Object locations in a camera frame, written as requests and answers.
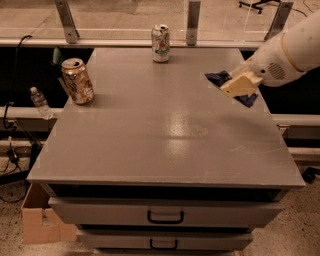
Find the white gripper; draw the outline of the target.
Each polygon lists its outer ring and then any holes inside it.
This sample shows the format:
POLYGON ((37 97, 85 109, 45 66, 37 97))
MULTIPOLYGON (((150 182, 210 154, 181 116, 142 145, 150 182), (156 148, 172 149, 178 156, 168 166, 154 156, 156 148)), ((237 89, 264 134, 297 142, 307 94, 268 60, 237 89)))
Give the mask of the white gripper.
POLYGON ((221 90, 228 97, 251 95, 262 83, 269 87, 280 87, 295 81, 305 74, 290 59, 284 34, 266 41, 252 56, 231 71, 231 80, 221 90))

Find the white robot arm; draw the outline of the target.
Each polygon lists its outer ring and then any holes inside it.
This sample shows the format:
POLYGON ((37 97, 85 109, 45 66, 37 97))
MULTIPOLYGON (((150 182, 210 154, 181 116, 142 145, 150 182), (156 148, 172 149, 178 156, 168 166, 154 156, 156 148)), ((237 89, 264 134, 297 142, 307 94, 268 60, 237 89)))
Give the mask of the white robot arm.
POLYGON ((221 86, 228 97, 251 95, 260 84, 280 87, 320 66, 320 10, 263 43, 221 86))

